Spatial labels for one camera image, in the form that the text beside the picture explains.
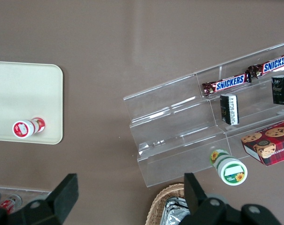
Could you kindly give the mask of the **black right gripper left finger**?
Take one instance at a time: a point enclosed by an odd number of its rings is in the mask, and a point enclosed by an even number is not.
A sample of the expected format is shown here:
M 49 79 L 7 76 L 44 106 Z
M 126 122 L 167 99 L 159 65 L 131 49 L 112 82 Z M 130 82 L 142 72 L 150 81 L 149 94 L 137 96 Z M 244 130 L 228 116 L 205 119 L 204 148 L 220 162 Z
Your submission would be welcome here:
M 0 225 L 62 225 L 78 200 L 78 178 L 68 174 L 47 196 L 9 214 L 0 208 Z

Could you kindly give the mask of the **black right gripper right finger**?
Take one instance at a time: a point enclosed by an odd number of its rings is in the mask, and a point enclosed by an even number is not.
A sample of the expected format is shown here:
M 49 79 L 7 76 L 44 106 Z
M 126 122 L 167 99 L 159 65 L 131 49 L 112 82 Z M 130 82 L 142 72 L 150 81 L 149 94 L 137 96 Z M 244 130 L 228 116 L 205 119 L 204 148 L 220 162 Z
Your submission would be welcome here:
M 182 225 L 279 225 L 280 221 L 267 208 L 245 204 L 241 210 L 216 197 L 207 197 L 193 173 L 184 174 L 184 198 L 190 214 Z

